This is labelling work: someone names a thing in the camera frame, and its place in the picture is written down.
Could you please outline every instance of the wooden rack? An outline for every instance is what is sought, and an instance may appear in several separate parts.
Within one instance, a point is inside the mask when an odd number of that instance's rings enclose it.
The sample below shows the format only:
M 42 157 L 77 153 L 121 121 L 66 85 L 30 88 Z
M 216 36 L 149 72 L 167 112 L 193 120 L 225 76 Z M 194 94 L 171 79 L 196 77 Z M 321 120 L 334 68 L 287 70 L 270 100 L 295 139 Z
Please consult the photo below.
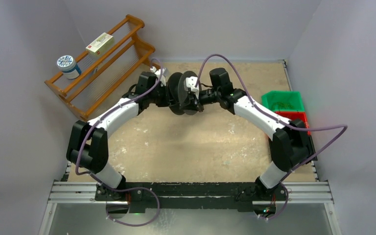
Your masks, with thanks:
M 63 103 L 76 115 L 79 119 L 87 121 L 89 115 L 91 115 L 96 108 L 141 64 L 150 65 L 149 56 L 155 51 L 155 48 L 143 41 L 137 35 L 139 29 L 144 27 L 144 22 L 131 15 L 127 15 L 126 18 L 118 23 L 107 33 L 113 35 L 119 28 L 128 24 L 130 32 L 120 39 L 110 50 L 108 50 L 103 56 L 101 56 L 97 61 L 87 67 L 81 75 L 75 80 L 71 81 L 66 87 L 60 88 L 55 85 L 56 81 L 63 76 L 60 71 L 50 80 L 45 81 L 45 84 L 62 100 Z M 119 49 L 124 43 L 129 41 L 125 46 Z M 128 69 L 100 98 L 98 98 L 93 104 L 89 104 L 89 108 L 86 110 L 81 110 L 74 106 L 71 102 L 84 91 L 92 82 L 94 82 L 113 62 L 115 62 L 121 55 L 123 55 L 128 49 L 134 47 L 136 50 L 137 57 L 139 58 L 130 69 Z M 110 55 L 113 55 L 107 62 L 105 62 L 101 67 L 104 60 L 106 60 Z M 86 56 L 88 56 L 87 51 L 81 53 L 76 61 L 80 62 Z

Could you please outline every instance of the wooden shelf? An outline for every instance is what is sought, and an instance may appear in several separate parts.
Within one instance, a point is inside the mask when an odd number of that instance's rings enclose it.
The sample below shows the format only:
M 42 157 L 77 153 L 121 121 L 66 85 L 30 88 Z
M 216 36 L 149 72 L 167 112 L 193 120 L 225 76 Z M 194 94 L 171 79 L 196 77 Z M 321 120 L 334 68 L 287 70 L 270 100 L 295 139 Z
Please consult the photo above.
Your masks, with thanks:
M 45 84 L 74 115 L 87 121 L 89 116 L 132 72 L 143 64 L 150 65 L 149 56 L 155 51 L 155 48 L 137 35 L 137 32 L 143 27 L 144 22 L 141 19 L 127 15 L 124 20 L 107 32 L 110 35 L 119 34 L 119 36 L 114 35 L 114 37 L 116 41 L 118 38 L 120 40 L 103 56 L 94 61 L 87 51 L 84 51 L 76 58 L 82 70 L 78 78 L 68 80 L 63 77 L 62 72 L 58 72 L 50 80 L 45 81 Z M 91 94 L 92 98 L 89 98 L 89 94 L 85 94 L 85 91 L 91 90 L 89 86 L 95 86 L 100 80 L 98 78 L 113 63 L 118 61 L 121 61 L 122 64 L 126 63 L 124 69 L 119 69 L 116 72 L 120 76 L 109 76 L 108 87 L 96 89 L 97 91 Z

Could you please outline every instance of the table surface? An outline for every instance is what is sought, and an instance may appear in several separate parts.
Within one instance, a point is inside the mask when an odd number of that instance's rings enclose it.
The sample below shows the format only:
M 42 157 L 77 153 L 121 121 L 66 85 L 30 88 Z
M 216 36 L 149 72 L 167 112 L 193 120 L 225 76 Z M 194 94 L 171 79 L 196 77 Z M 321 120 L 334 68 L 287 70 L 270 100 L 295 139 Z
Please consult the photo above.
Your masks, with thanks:
M 246 88 L 257 101 L 269 91 L 289 91 L 280 63 L 234 63 Z M 201 63 L 164 63 L 171 73 L 194 71 Z M 210 85 L 209 71 L 223 67 L 235 88 L 241 88 L 226 63 L 207 63 L 201 82 Z M 116 103 L 137 83 L 141 67 L 128 77 L 103 105 Z M 193 116 L 177 116 L 168 108 L 151 105 L 125 123 L 109 138 L 109 162 L 129 182 L 253 182 L 270 164 L 268 137 L 247 120 L 223 110 L 219 104 L 205 106 Z M 72 173 L 70 182 L 93 181 Z M 313 182 L 309 164 L 286 181 Z

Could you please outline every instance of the container lid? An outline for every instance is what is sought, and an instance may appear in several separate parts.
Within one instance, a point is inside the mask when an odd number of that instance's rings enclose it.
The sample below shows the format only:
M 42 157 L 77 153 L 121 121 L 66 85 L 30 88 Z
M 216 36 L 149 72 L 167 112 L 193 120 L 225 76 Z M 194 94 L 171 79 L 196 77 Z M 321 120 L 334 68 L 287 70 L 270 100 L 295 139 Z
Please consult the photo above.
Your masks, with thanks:
M 70 55 L 61 56 L 57 60 L 57 66 L 61 71 L 71 70 L 75 66 L 74 58 Z

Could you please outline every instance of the plastic bin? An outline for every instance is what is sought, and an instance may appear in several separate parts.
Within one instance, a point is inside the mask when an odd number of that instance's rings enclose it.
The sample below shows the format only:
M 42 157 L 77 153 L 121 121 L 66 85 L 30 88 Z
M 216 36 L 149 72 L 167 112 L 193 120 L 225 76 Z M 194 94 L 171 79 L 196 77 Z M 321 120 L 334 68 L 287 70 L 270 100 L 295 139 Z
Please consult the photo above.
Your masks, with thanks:
M 264 107 L 271 111 L 304 112 L 299 92 L 271 91 L 261 97 Z
M 309 123 L 307 122 L 306 114 L 304 112 L 275 111 L 275 113 L 290 120 L 295 120 L 299 118 L 300 120 L 304 121 L 306 128 L 309 128 Z

